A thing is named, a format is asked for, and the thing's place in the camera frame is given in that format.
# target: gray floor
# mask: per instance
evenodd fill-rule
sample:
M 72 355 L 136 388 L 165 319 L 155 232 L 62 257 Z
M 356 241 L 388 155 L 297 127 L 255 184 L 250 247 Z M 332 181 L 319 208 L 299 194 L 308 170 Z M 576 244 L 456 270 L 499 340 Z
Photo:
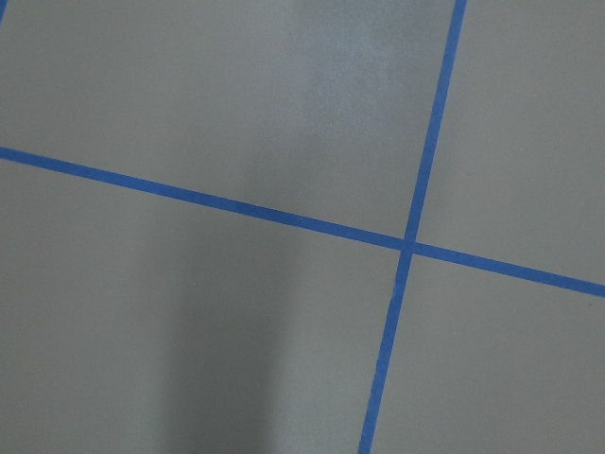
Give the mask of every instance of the gray floor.
M 0 147 L 401 237 L 454 3 L 9 0 Z M 605 283 L 604 21 L 469 1 L 421 242 Z M 4 160 L 0 209 L 0 451 L 357 451 L 398 251 Z M 415 256 L 372 453 L 603 452 L 603 328 Z

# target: gray surface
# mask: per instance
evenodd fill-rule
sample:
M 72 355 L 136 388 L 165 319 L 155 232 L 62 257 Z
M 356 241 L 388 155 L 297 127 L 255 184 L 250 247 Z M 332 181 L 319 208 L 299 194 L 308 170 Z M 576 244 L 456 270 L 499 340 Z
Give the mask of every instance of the gray surface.
M 472 0 L 422 242 L 605 283 L 605 2 Z
M 6 162 L 0 206 L 0 451 L 355 451 L 396 252 Z
M 603 299 L 415 257 L 373 454 L 605 452 Z
M 453 3 L 9 1 L 2 145 L 400 235 Z

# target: blue grid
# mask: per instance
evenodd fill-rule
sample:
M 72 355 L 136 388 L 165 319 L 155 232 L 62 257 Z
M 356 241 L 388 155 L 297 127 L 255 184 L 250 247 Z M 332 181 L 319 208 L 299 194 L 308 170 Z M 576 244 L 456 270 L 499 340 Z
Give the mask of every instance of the blue grid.
M 8 0 L 0 0 L 0 23 L 6 9 L 7 2 Z M 454 60 L 456 57 L 466 3 L 467 0 L 456 0 L 456 4 L 454 5 L 450 29 L 448 32 L 441 64 L 439 81 L 424 142 L 423 156 L 418 171 L 418 178 L 414 188 L 414 196 L 409 210 L 406 231 L 403 238 L 357 229 L 355 227 L 329 222 L 318 218 L 310 218 L 294 213 L 287 213 L 285 211 L 275 210 L 264 206 L 245 203 L 242 201 L 235 201 L 232 199 L 205 194 L 169 184 L 157 183 L 129 175 L 111 172 L 100 168 L 83 166 L 38 154 L 27 153 L 12 148 L 0 147 L 0 159 L 77 176 L 88 180 L 94 180 L 97 182 L 123 186 L 129 189 L 147 192 L 170 199 L 186 201 L 253 218 L 260 218 L 330 236 L 340 236 L 353 241 L 360 241 L 373 246 L 399 251 L 400 256 L 397 271 L 395 273 L 395 284 L 389 303 L 385 329 L 383 332 L 380 350 L 378 352 L 376 370 L 370 391 L 368 409 L 357 451 L 357 454 L 370 454 L 372 451 L 372 440 L 377 424 L 378 412 L 380 410 L 382 395 L 389 370 L 390 355 L 392 352 L 397 324 L 404 301 L 406 281 L 409 276 L 411 259 L 414 254 L 458 264 L 464 267 L 491 271 L 553 287 L 565 288 L 605 298 L 605 285 L 602 284 L 584 281 L 547 271 L 536 270 L 533 268 L 522 267 L 478 255 L 452 251 L 437 246 L 419 243 L 416 240 L 424 208 L 426 192 L 428 189 L 431 168 L 437 149 L 441 121 L 445 110 L 445 101 L 454 67 Z

